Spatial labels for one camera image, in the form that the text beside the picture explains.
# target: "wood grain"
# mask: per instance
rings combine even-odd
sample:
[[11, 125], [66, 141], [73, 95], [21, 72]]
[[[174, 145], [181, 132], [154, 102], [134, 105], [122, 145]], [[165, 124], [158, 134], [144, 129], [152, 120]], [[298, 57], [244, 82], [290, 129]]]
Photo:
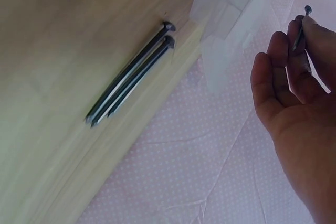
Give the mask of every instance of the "wood grain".
[[[73, 224], [198, 57], [193, 0], [0, 0], [0, 223]], [[110, 120], [83, 119], [172, 21], [176, 49]]]

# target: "translucent plastic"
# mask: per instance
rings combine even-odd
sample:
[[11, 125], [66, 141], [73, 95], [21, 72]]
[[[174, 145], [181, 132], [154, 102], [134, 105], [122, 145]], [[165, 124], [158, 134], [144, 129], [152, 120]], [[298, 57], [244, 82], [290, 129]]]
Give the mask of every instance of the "translucent plastic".
[[270, 0], [194, 0], [191, 19], [208, 16], [201, 51], [212, 92], [225, 87], [228, 69], [242, 57], [269, 6]]

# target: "hand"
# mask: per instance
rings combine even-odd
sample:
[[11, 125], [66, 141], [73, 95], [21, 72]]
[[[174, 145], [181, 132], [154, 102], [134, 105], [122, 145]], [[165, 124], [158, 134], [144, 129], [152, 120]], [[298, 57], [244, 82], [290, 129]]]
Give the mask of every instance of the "hand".
[[[293, 189], [316, 223], [336, 223], [336, 34], [302, 19], [257, 55], [253, 98]], [[292, 52], [302, 23], [306, 39]], [[331, 93], [312, 76], [305, 49]]]

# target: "wooden board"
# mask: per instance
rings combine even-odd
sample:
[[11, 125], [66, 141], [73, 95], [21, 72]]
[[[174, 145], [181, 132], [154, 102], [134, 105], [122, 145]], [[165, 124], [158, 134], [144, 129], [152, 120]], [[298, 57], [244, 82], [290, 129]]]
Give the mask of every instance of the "wooden board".
[[[0, 0], [0, 223], [73, 224], [199, 56], [193, 0]], [[160, 29], [178, 32], [110, 120], [86, 113]]]

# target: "pink fabric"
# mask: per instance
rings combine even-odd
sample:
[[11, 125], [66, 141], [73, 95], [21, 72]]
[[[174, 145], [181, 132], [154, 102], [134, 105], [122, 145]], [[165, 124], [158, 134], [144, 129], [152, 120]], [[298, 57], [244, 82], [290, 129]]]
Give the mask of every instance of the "pink fabric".
[[255, 54], [305, 4], [335, 26], [330, 0], [273, 0], [226, 91], [208, 92], [199, 59], [77, 224], [313, 223], [256, 117], [249, 84]]

